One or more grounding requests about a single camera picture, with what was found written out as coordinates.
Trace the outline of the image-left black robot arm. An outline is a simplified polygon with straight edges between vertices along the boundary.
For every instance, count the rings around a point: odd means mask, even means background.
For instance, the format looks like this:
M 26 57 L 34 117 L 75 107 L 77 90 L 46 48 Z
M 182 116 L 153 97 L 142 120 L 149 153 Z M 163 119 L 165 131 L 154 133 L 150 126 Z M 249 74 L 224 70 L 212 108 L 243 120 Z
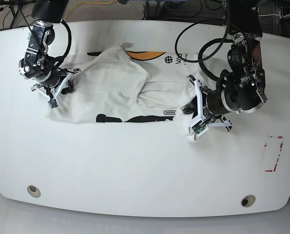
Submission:
M 32 18 L 36 20 L 29 27 L 30 36 L 23 59 L 19 61 L 19 73 L 25 79 L 37 83 L 31 91 L 38 91 L 47 99 L 50 109 L 61 106 L 63 95 L 73 91 L 71 78 L 80 73 L 79 68 L 61 68 L 71 49 L 72 34 L 68 24 L 62 19 L 67 8 L 67 0 L 37 0 L 32 10 Z M 63 55 L 51 57 L 48 55 L 49 45 L 54 41 L 53 24 L 62 23 L 67 30 L 67 48 Z

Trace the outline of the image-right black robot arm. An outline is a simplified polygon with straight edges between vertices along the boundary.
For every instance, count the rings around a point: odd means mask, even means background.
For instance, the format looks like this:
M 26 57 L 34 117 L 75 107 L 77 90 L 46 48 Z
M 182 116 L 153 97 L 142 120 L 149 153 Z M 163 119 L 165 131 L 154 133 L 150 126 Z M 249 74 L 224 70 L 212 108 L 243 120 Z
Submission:
M 211 127 L 232 129 L 226 119 L 229 113 L 253 113 L 266 102 L 265 71 L 262 65 L 260 39 L 262 29 L 258 16 L 257 0 L 224 0 L 226 29 L 222 38 L 207 42 L 199 51 L 196 60 L 182 61 L 197 63 L 201 71 L 215 82 L 210 89 L 206 82 L 193 75 L 188 80 L 194 86 L 195 97 L 181 109 L 180 117 L 192 117 L 188 136 L 198 140 Z M 212 58 L 224 43 L 230 43 L 227 59 L 231 71 L 224 69 L 215 76 L 204 62 Z

